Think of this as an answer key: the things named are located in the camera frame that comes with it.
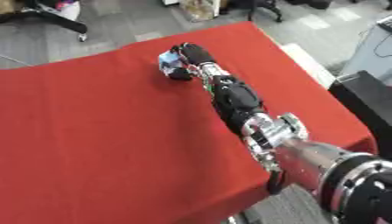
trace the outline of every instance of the cable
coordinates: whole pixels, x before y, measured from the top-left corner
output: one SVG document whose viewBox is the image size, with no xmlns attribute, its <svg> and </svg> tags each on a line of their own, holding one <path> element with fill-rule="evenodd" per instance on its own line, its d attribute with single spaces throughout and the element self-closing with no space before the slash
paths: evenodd
<svg viewBox="0 0 392 224">
<path fill-rule="evenodd" d="M 379 58 L 388 58 L 388 57 L 392 57 L 392 54 L 389 55 L 380 55 L 377 50 L 378 48 L 385 42 L 387 41 L 387 39 L 389 39 L 390 37 L 392 37 L 392 34 L 389 34 L 389 36 L 387 36 L 385 39 L 383 39 L 380 43 L 378 43 L 378 45 L 375 47 L 375 49 L 373 50 L 374 54 L 379 57 Z"/>
<path fill-rule="evenodd" d="M 22 65 L 24 65 L 24 66 L 27 66 L 27 67 L 32 67 L 32 65 L 30 65 L 30 64 L 27 64 L 27 63 L 25 63 L 25 62 L 23 62 L 23 61 L 20 61 L 20 60 L 18 60 L 18 59 L 13 59 L 13 58 L 7 57 L 7 56 L 2 55 L 2 54 L 0 54 L 0 58 L 7 59 L 7 60 L 11 60 L 11 61 L 17 62 L 17 63 L 19 63 L 19 64 L 22 64 Z"/>
</svg>

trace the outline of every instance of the robotic arm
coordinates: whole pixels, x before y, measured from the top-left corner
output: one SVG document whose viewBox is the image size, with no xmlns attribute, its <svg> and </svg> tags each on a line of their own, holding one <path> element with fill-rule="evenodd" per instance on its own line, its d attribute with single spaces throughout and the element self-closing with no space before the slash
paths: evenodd
<svg viewBox="0 0 392 224">
<path fill-rule="evenodd" d="M 161 71 L 174 80 L 199 78 L 221 120 L 270 172 L 267 189 L 279 193 L 290 176 L 341 224 L 392 224 L 392 163 L 308 141 L 306 127 L 291 113 L 276 119 L 256 92 L 224 71 L 202 47 L 184 43 L 159 56 Z"/>
</svg>

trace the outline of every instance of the cardboard box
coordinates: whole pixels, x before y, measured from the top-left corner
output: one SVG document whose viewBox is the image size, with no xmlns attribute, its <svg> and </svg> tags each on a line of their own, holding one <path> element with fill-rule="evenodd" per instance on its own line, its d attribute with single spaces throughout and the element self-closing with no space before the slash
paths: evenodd
<svg viewBox="0 0 392 224">
<path fill-rule="evenodd" d="M 0 14 L 15 11 L 14 3 L 13 0 L 0 0 Z"/>
</svg>

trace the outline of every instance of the robotic fingertip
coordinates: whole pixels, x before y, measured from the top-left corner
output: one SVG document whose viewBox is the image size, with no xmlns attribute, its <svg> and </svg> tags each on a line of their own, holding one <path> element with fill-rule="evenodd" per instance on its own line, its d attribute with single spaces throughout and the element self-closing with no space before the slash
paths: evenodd
<svg viewBox="0 0 392 224">
<path fill-rule="evenodd" d="M 188 72 L 186 68 L 178 67 L 173 70 L 172 73 L 168 74 L 169 78 L 175 81 L 191 81 L 192 75 Z"/>
</svg>

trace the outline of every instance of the red fabric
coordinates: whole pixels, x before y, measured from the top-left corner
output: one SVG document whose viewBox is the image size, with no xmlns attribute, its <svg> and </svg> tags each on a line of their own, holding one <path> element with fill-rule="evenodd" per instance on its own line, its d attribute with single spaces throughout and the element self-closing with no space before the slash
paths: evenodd
<svg viewBox="0 0 392 224">
<path fill-rule="evenodd" d="M 217 223 L 266 196 L 267 174 L 200 83 L 158 55 L 200 44 L 314 140 L 375 151 L 367 128 L 251 23 L 0 71 L 0 223 Z"/>
</svg>

